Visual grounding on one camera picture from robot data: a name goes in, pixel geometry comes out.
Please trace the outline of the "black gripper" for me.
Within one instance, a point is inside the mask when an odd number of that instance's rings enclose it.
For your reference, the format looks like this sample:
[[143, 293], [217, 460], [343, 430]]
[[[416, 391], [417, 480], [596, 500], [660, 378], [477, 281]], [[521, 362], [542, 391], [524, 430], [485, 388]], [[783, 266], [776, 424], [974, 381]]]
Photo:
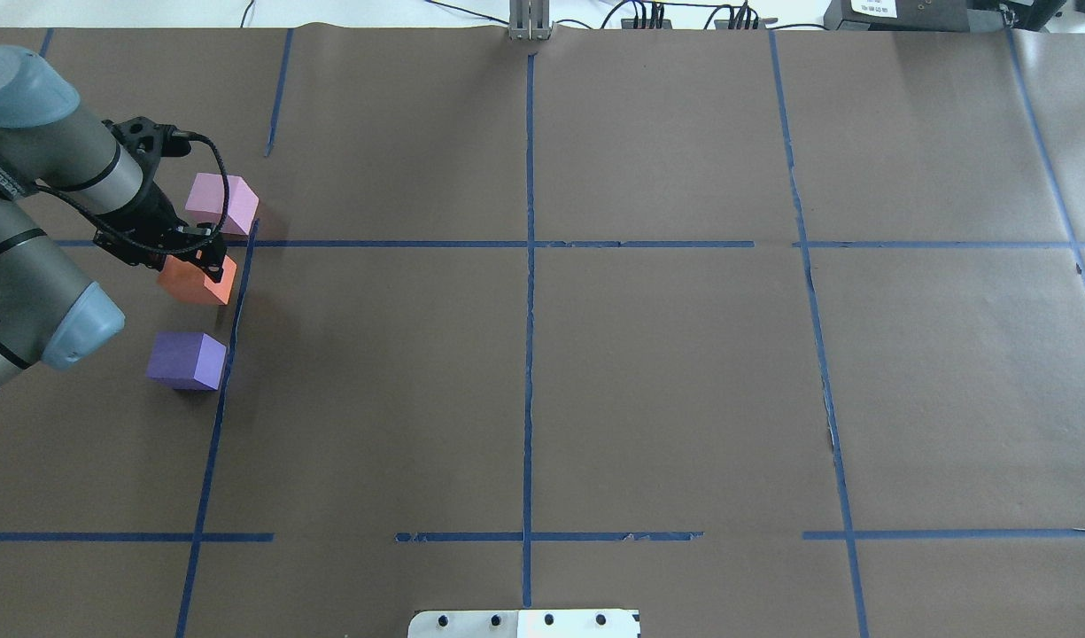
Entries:
[[[95, 230], [92, 243], [125, 265], [161, 272], [225, 270], [226, 243], [220, 231], [213, 224], [183, 222], [157, 184], [150, 186], [135, 205], [102, 214], [100, 219], [114, 232]], [[176, 248], [177, 255], [161, 253]]]

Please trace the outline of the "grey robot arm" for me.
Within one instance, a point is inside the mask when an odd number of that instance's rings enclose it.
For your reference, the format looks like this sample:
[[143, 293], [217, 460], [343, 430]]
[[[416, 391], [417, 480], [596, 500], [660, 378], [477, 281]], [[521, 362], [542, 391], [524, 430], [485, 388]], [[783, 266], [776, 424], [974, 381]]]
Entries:
[[159, 162], [194, 143], [209, 138], [144, 117], [101, 120], [43, 56], [0, 44], [0, 391], [36, 363], [71, 368], [126, 322], [25, 197], [59, 199], [125, 265], [159, 271], [174, 257], [222, 280], [224, 222], [182, 221], [156, 182]]

